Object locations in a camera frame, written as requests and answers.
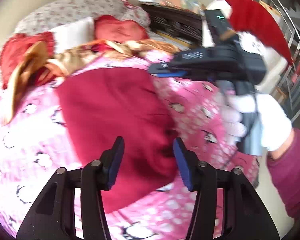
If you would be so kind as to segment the white gloved right hand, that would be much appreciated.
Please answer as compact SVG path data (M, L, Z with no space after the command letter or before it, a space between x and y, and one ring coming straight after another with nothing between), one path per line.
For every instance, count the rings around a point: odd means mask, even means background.
M219 105L228 144L235 144L247 134L247 126L241 123L243 115L257 113L261 122L261 146L266 148L274 159L283 155L291 146L294 139L292 123L278 102L269 94L236 96L218 93L216 102Z

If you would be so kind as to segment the magenta sleeved right forearm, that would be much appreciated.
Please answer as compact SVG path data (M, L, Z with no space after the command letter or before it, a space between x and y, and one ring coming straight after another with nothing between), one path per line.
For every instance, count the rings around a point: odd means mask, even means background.
M300 218L300 130L294 130L290 147L278 159L267 158L272 182L289 217Z

